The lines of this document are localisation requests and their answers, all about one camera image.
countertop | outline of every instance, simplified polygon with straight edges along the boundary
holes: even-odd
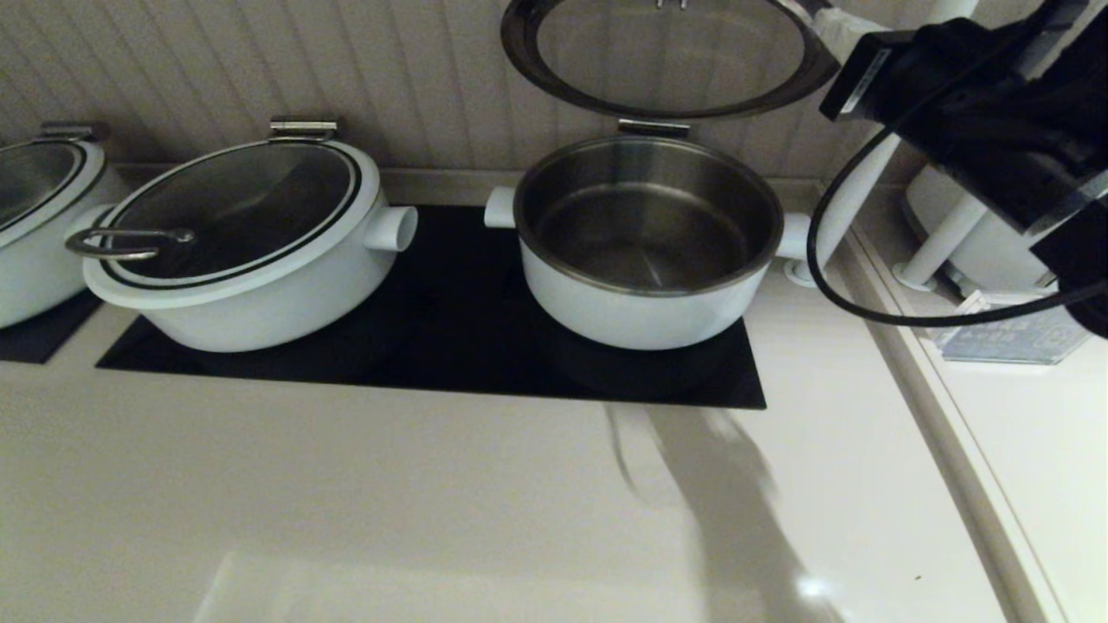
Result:
[[[902,190],[882,187],[863,208],[860,228],[884,266],[917,247],[901,214]],[[953,285],[938,293],[892,285],[905,314],[951,314]],[[932,369],[948,395],[944,417],[963,427],[979,455],[979,479],[995,481],[1025,541],[1025,565],[1040,569],[1039,601],[1051,621],[1108,621],[1108,340],[1090,337],[1056,366],[946,361],[924,330],[914,365]]]
[[[765,411],[95,369],[133,318],[0,364],[6,622],[1004,621],[869,330],[780,266]]]

beadboard wall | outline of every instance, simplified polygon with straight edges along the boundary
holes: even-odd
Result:
[[[912,28],[936,1],[838,4]],[[3,0],[0,141],[27,140],[43,120],[98,119],[115,131],[114,160],[183,162],[264,136],[270,115],[331,112],[384,166],[520,170],[613,132],[613,120],[555,101],[512,68],[499,31],[507,3]],[[1036,3],[982,0],[982,9],[1001,23]],[[702,123],[694,136],[767,176],[827,176],[864,127],[824,120],[821,93],[750,120]],[[897,159],[891,181],[917,164]]]

lid hinge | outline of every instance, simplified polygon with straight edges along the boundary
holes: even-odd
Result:
[[[269,120],[269,141],[311,141],[337,139],[343,130],[341,116],[279,115]]]
[[[102,121],[48,121],[39,126],[39,135],[33,139],[35,143],[51,141],[89,141],[99,143],[107,140],[112,135],[110,125]]]
[[[619,131],[645,136],[667,136],[670,139],[688,139],[691,125],[684,123],[664,123],[659,121],[639,121],[637,119],[620,119]]]

pot lid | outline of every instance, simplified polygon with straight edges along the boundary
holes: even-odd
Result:
[[[324,142],[253,143],[183,165],[132,195],[106,226],[192,232],[189,242],[114,235],[110,247],[157,247],[120,272],[189,285],[233,277],[308,244],[347,212],[360,171]]]
[[[0,150],[0,232],[48,206],[76,177],[84,161],[84,152],[73,143],[25,143]]]
[[[509,59],[531,82],[614,116],[758,114],[823,85],[839,65],[811,30],[822,0],[513,0]]]

black glass cooktop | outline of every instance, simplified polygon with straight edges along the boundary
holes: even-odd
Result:
[[[514,231],[479,207],[421,207],[411,247],[369,299],[296,341],[185,348],[145,318],[100,368],[373,387],[765,409],[740,320],[705,343],[643,353],[563,328],[531,296]]]
[[[89,290],[38,316],[0,329],[0,360],[45,364],[100,306]]]

